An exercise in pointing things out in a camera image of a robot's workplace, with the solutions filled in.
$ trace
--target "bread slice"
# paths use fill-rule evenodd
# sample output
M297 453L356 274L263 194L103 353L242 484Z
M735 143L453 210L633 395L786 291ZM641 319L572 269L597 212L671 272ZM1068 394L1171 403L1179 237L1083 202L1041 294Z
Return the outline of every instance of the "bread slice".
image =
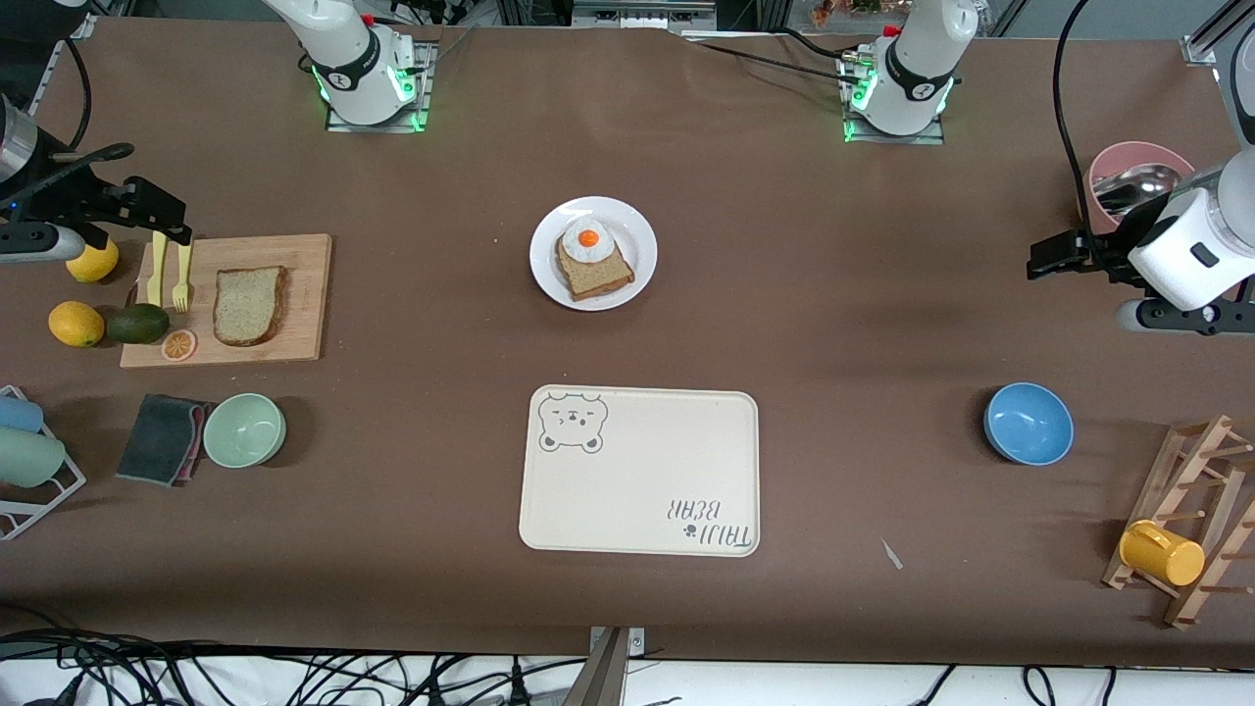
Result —
M556 247L558 268L566 276L566 283L576 301L609 293L636 281L636 272L631 271L617 242L614 252L600 262L581 262L567 255L561 237L557 238Z
M275 337L284 321L287 267L218 270L217 281L213 337L237 347Z

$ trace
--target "green avocado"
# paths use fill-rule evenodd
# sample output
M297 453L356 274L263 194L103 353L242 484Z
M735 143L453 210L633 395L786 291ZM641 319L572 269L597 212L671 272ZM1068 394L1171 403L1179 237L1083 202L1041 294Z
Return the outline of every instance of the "green avocado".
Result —
M109 316L107 332L118 342L157 342L169 330L169 313L153 303L132 303Z

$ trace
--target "metal ladle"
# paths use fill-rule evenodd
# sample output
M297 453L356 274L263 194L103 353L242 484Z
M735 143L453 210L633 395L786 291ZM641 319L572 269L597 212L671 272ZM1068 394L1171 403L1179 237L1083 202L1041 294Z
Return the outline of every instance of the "metal ladle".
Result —
M1138 164L1094 182L1098 203L1112 216L1123 216L1181 183L1181 172L1167 164Z

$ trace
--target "yellow mug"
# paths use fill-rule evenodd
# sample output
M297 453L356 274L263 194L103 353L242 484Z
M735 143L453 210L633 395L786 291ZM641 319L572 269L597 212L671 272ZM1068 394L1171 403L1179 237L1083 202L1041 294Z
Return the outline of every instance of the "yellow mug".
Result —
M1138 520L1119 538L1119 561L1172 586L1194 583L1206 557L1197 542L1151 520Z

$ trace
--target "mint green bowl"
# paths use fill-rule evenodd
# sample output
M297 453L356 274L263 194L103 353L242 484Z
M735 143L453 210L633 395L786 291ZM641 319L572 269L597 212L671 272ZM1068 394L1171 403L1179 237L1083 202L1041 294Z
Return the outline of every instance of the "mint green bowl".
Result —
M287 423L269 398L245 393L217 406L205 424L205 453L223 469L265 464L284 445Z

